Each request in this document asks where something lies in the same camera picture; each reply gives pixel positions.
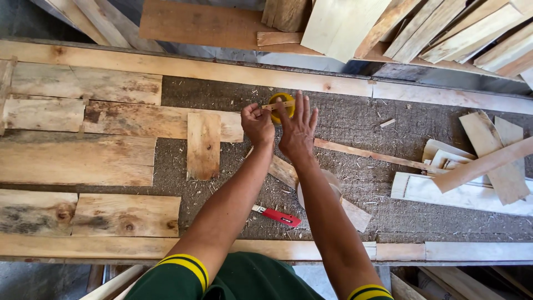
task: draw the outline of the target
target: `red utility knife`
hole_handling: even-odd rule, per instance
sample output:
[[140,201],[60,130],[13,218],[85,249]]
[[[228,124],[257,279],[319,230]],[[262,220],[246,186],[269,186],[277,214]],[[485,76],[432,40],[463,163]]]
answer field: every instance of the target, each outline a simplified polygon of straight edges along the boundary
[[271,208],[265,208],[259,205],[255,205],[252,207],[253,210],[260,212],[265,217],[269,217],[273,220],[282,222],[283,224],[287,224],[292,227],[298,226],[302,222],[302,220],[296,218],[295,216],[291,216],[288,214],[284,214],[283,212],[279,212],[277,210],[273,210]]

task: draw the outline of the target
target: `yellow stripe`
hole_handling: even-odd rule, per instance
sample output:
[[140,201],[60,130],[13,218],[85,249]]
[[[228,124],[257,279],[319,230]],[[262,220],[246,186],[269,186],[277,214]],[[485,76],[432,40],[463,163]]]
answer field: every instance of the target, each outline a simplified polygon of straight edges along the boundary
[[207,269],[205,269],[204,264],[201,263],[201,261],[199,261],[197,258],[195,258],[192,255],[188,255],[188,254],[174,254],[174,255],[170,255],[170,256],[167,256],[167,257],[163,258],[161,261],[163,261],[165,259],[168,259],[168,258],[172,258],[172,257],[185,257],[185,258],[188,258],[188,259],[192,260],[193,262],[197,263],[202,268],[202,270],[204,270],[205,278],[206,278],[207,282],[209,282],[209,274],[207,273]]
[[188,262],[187,260],[183,260],[183,259],[180,259],[180,258],[175,258],[175,259],[166,260],[166,261],[164,261],[162,263],[159,263],[157,265],[164,265],[164,264],[182,265],[182,266],[188,268],[189,270],[191,270],[191,272],[193,272],[196,275],[196,277],[198,277],[198,279],[200,280],[202,292],[205,292],[205,289],[206,289],[206,286],[207,286],[207,282],[204,281],[204,275],[201,273],[200,269],[195,264],[193,264],[192,262]]
[[379,289],[382,289],[382,290],[386,291],[386,289],[384,287],[379,286],[379,285],[365,285],[365,286],[359,287],[359,288],[355,289],[353,292],[351,292],[350,295],[348,296],[348,300],[350,300],[353,297],[353,295],[357,294],[359,291],[362,291],[362,290],[367,289],[367,288],[379,288]]
[[354,300],[368,300],[368,299],[379,297],[379,296],[388,297],[392,299],[391,295],[389,295],[389,293],[383,290],[369,290],[357,296]]

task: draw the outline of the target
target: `hand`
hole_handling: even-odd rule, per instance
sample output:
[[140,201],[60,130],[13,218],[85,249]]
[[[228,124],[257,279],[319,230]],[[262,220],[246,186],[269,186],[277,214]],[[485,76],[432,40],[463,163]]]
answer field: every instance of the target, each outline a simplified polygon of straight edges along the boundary
[[300,162],[305,163],[305,160],[314,157],[313,137],[317,127],[318,109],[313,109],[313,114],[309,116],[309,97],[302,96],[301,90],[296,93],[295,105],[294,116],[289,119],[281,99],[276,99],[276,109],[283,126],[279,149],[296,167]]
[[268,109],[261,109],[257,103],[250,104],[240,111],[240,124],[254,147],[273,148],[276,130],[270,114]]

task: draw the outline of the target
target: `right hand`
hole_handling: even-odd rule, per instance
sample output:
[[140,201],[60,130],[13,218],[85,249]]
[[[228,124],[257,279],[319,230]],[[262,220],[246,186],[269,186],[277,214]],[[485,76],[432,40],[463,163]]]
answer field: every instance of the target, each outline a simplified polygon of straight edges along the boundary
[[317,127],[318,109],[313,109],[312,115],[309,115],[309,97],[303,96],[301,90],[296,92],[295,106],[294,116],[290,119],[281,98],[276,99],[276,109],[283,127],[283,135],[278,147],[296,166],[314,157],[313,138],[314,129]]

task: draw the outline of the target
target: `green shirt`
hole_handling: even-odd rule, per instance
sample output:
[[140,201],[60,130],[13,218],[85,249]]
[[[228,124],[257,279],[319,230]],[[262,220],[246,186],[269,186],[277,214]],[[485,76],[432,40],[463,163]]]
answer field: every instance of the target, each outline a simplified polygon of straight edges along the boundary
[[[237,252],[228,254],[213,283],[203,264],[190,255],[163,259],[143,275],[125,300],[322,300],[293,268],[267,256]],[[388,291],[369,285],[355,289],[348,300],[390,300]]]

